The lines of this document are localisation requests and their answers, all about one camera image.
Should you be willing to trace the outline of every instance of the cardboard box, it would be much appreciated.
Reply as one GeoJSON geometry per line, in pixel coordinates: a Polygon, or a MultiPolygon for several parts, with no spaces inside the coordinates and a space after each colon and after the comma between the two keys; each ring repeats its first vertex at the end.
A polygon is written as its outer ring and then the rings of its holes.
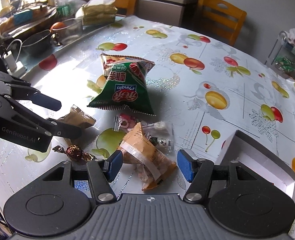
{"type": "Polygon", "coordinates": [[[295,202],[295,172],[278,156],[240,130],[225,141],[215,164],[228,165],[232,160],[243,163],[274,183],[295,202]]]}

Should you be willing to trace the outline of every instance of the green snack bag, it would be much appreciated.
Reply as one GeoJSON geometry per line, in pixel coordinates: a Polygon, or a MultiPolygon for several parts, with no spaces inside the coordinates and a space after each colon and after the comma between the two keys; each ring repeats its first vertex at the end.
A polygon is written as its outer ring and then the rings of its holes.
{"type": "Polygon", "coordinates": [[[134,112],[154,115],[145,82],[154,62],[138,57],[106,54],[101,55],[101,59],[107,79],[102,91],[88,106],[104,110],[129,107],[134,112]]]}

